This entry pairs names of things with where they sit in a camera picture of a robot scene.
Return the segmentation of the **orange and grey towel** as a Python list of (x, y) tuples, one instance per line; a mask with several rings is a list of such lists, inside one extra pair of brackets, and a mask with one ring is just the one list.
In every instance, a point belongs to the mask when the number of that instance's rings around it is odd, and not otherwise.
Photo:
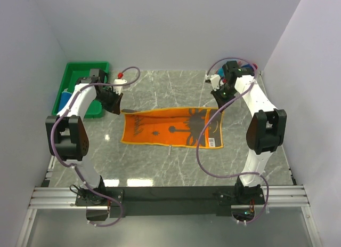
[(223, 148), (222, 114), (216, 108), (173, 107), (137, 111), (123, 109), (121, 141), (132, 145), (161, 145), (202, 149)]

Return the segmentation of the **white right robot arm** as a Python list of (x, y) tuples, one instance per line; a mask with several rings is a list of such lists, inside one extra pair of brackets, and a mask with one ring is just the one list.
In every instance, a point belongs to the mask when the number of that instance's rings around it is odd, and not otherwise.
[(249, 148), (243, 171), (237, 177), (234, 197), (241, 204), (248, 203), (261, 192), (261, 175), (265, 166), (283, 144), (287, 114), (269, 101), (256, 80), (256, 66), (240, 66), (237, 61), (227, 61), (223, 74), (207, 73), (205, 81), (212, 86), (211, 94), (220, 110), (243, 98), (251, 114), (246, 133)]

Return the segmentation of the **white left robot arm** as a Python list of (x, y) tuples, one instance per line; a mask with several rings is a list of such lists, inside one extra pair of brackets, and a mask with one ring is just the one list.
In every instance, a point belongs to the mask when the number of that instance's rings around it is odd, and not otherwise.
[(79, 78), (74, 91), (65, 106), (55, 116), (48, 116), (45, 125), (50, 152), (65, 167), (71, 168), (81, 183), (78, 194), (88, 194), (95, 205), (103, 204), (107, 191), (102, 177), (86, 158), (90, 142), (83, 119), (90, 104), (97, 100), (103, 109), (120, 114), (120, 102), (127, 81), (119, 74), (112, 84), (105, 79), (107, 73), (102, 69), (90, 70), (89, 77)]

